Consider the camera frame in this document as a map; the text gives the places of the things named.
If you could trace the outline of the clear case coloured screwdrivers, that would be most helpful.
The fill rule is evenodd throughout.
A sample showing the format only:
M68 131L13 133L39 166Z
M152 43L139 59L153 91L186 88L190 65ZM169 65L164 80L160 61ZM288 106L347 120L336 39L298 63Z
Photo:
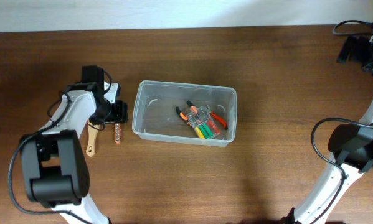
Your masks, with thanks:
M194 108L186 115L188 122L201 139L213 139L220 134L220 129L204 106Z

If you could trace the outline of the red handled cutting pliers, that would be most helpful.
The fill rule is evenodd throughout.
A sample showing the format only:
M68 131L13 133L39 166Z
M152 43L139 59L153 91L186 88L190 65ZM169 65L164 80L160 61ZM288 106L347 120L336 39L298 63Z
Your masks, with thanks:
M227 125L226 121L225 121L222 117L220 117L219 115L216 115L216 114L211 110L211 108L210 108L209 105L206 105L205 107L207 108L209 114L210 114L210 115L211 115L215 120L217 120L217 121L222 125L222 127L223 127L225 130L228 130L228 125Z

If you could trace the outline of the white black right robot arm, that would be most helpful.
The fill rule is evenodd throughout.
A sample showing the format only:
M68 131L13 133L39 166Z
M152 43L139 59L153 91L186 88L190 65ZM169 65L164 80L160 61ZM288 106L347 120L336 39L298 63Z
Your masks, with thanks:
M346 41L337 62L357 62L362 71L373 75L373 22L360 24L372 32L344 33ZM281 223L325 223L347 189L373 168L373 100L359 121L334 119L339 126L329 138L329 156L325 157L317 148L315 134L320 125L331 121L318 121L311 132L313 150L327 163L326 168L309 195L282 217Z

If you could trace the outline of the black orange long-nose pliers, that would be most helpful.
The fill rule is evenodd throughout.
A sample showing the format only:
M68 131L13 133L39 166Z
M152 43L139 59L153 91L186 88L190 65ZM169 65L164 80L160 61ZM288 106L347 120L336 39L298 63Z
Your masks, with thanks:
M197 111L197 108L196 106L190 101L190 100L187 100L186 101L186 104L190 107L190 110L192 112L193 115L197 115L198 114L198 111ZM189 122L189 119L186 115L184 115L182 112L181 112L181 109L177 106L175 107L175 110L176 110L176 114L184 121L187 123L188 126L191 126L190 122Z

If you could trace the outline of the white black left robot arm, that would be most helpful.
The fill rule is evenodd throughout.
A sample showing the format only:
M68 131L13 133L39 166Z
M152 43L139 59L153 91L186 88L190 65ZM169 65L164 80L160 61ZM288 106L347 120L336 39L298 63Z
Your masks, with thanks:
M117 97L121 86L96 65L82 67L81 80L59 93L58 106L38 131L24 135L13 154L21 158L29 201L43 215L60 214L68 223L110 223L89 194L90 176L80 136L128 121L128 105Z

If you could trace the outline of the red socket rail with sockets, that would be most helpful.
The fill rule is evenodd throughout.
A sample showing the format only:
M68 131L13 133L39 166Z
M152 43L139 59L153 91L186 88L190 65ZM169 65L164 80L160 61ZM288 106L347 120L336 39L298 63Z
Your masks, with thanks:
M121 126L120 123L115 123L115 143L121 144Z

